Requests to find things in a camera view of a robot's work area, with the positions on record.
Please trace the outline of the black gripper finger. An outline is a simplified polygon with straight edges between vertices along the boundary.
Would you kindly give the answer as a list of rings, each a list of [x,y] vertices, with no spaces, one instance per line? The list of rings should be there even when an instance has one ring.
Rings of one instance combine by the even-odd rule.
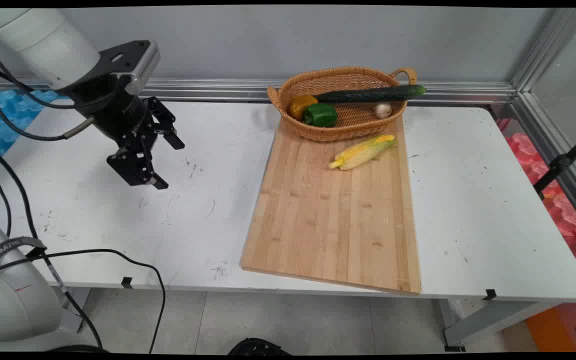
[[[158,190],[169,187],[153,167],[153,146],[157,137],[137,137],[135,149],[122,146],[106,158],[107,164],[130,186],[154,186]]]
[[[146,123],[146,128],[157,135],[162,135],[174,150],[183,150],[185,144],[178,137],[174,127],[176,117],[173,113],[155,96],[146,98],[145,105],[150,117]]]

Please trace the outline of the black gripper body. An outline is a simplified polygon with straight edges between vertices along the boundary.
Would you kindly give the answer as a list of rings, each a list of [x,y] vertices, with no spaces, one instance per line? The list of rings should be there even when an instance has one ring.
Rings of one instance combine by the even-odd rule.
[[[128,80],[128,76],[106,74],[67,87],[67,96],[74,105],[83,105],[77,111],[93,117],[94,127],[119,148],[141,152],[140,141],[145,141],[151,150],[157,136],[150,132],[147,124],[153,121],[153,115],[142,99],[126,91]],[[84,105],[101,98],[106,100],[97,105]]]

